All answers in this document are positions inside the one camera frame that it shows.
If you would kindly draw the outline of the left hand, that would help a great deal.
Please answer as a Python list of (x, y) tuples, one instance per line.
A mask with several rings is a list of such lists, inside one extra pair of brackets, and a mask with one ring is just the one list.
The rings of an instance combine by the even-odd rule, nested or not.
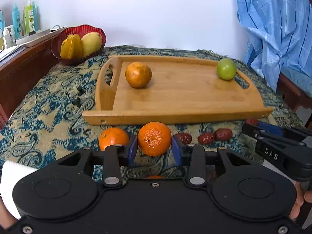
[(4, 229), (8, 229), (15, 224), (17, 219), (11, 215), (11, 213), (5, 207), (2, 197), (0, 197), (0, 225)]

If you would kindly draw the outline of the right hand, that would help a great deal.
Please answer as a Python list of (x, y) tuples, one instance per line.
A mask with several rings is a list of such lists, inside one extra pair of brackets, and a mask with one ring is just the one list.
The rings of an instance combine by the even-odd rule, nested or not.
[(304, 192), (301, 188), (300, 182), (295, 182), (295, 188), (297, 192), (297, 198), (289, 215), (291, 219), (295, 219), (298, 217), (300, 213), (300, 208), (304, 204), (304, 202), (311, 203), (312, 201), (311, 191)]

